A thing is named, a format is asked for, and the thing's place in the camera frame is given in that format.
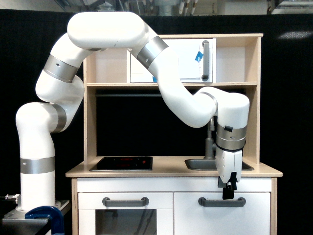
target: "blue sticker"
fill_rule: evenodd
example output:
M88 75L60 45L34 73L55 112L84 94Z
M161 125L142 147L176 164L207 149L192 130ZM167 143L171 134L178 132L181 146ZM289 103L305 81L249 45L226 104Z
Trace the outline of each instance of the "blue sticker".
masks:
M195 58L195 60L198 61L198 62L200 62L200 60L201 60L202 58L203 58L203 54L199 51L198 54L197 54L197 56L196 56L196 58Z

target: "silver joint ring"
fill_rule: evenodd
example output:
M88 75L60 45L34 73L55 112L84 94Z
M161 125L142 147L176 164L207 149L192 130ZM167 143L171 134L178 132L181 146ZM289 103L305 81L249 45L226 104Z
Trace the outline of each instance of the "silver joint ring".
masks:
M213 100L214 103L215 103L215 107L216 107L216 112L215 112L215 113L217 113L217 110L218 110L219 105L218 105L218 103L217 103L216 98L215 98L213 95L211 95L210 93L208 93L208 92L200 92L200 93L201 93L201 94L205 94L205 95L207 95L207 96L209 96L209 97L212 98L212 100Z
M59 133L63 130L67 123L67 114L65 110L58 104L51 103L51 105L55 108L55 110L58 113L58 124L57 127L52 131L51 133Z
M22 174L43 174L54 171L54 157L40 159L21 158Z
M50 55L45 64L44 71L60 81L72 83L78 68Z
M156 36L141 49L137 60L148 69L154 59L166 48L168 45L159 36Z
M224 149L242 149L246 143L246 126L235 129L229 126L222 127L217 124L216 144Z

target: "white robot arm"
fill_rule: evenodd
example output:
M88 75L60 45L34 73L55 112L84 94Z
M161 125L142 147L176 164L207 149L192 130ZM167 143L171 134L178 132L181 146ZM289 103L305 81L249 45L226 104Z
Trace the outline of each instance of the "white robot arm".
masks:
M36 85L38 97L49 104L30 103L17 112L21 210L55 204L54 146L50 133L65 130L81 103L84 87L75 74L82 61L94 51L108 48L127 48L157 78L165 103L187 125L199 128L214 115L218 116L219 175L227 183L230 174L237 172L239 181L248 98L212 87L191 95L179 79L177 55L136 14L79 13L72 17L67 33L54 45Z

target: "drawer handle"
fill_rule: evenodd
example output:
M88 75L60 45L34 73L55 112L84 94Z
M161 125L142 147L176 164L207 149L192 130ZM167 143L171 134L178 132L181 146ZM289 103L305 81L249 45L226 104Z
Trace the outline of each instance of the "drawer handle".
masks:
M243 207L246 204L246 200L243 197L238 198L236 201L206 200L204 197L201 197L198 202L203 207Z
M144 207L149 204L149 199L143 197L141 200L134 201L111 201L110 198L105 197L102 204L106 207Z

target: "oven door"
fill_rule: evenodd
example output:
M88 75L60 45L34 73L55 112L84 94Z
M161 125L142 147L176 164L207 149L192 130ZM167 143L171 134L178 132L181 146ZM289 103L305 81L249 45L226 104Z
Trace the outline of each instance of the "oven door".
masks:
M79 193L79 235L173 235L172 193Z

